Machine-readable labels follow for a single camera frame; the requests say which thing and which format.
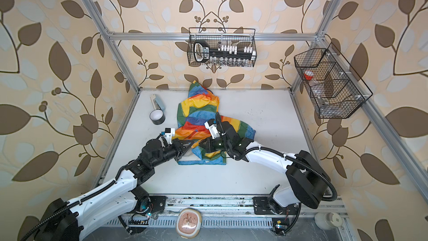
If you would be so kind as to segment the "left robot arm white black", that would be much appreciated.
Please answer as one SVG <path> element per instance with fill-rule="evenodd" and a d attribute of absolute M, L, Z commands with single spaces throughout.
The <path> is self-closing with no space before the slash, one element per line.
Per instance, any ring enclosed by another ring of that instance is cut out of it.
<path fill-rule="evenodd" d="M 122 220 L 123 214 L 151 216 L 156 205 L 142 184 L 154 175 L 156 166 L 181 159 L 192 145 L 190 140 L 149 140 L 139 156 L 120 167 L 114 178 L 66 202 L 52 202 L 41 221 L 21 240 L 81 241 L 114 218 Z"/>

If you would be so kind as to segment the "rainbow striped jacket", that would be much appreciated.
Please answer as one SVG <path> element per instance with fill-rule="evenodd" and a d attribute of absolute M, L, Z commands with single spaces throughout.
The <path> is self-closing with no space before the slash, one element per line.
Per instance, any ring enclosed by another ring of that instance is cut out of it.
<path fill-rule="evenodd" d="M 220 100 L 199 82 L 193 81 L 188 98 L 178 105 L 175 138 L 195 140 L 189 159 L 182 158 L 179 165 L 226 165 L 226 151 L 221 148 L 203 148 L 204 139 L 212 137 L 205 123 L 216 119 Z"/>

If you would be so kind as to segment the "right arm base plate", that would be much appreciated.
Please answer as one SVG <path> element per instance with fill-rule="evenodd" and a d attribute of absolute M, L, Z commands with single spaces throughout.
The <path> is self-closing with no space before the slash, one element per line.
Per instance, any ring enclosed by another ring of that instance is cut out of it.
<path fill-rule="evenodd" d="M 298 204 L 291 204 L 287 207 L 281 207 L 273 200 L 269 200 L 267 196 L 253 197 L 254 213 L 256 215 L 296 215 L 298 211 Z"/>

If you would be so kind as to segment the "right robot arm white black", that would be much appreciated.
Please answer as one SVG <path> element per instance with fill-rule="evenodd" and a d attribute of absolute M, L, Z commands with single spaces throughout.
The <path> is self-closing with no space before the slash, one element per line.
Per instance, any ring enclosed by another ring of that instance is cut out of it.
<path fill-rule="evenodd" d="M 329 176 L 314 159 L 301 150 L 297 154 L 280 152 L 262 146 L 253 139 L 240 137 L 229 122 L 205 123 L 211 136 L 200 142 L 209 152 L 235 161 L 261 164 L 286 176 L 285 185 L 276 185 L 266 198 L 266 208 L 274 213 L 285 212 L 290 205 L 305 205 L 317 209 L 320 202 L 333 202 L 338 193 Z"/>

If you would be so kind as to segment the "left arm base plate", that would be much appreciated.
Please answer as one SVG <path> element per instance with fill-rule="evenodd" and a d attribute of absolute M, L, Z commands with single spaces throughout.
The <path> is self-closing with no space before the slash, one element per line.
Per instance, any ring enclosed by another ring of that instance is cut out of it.
<path fill-rule="evenodd" d="M 149 215 L 164 211 L 166 207 L 166 196 L 149 195 L 137 200 L 136 206 L 128 214 Z"/>

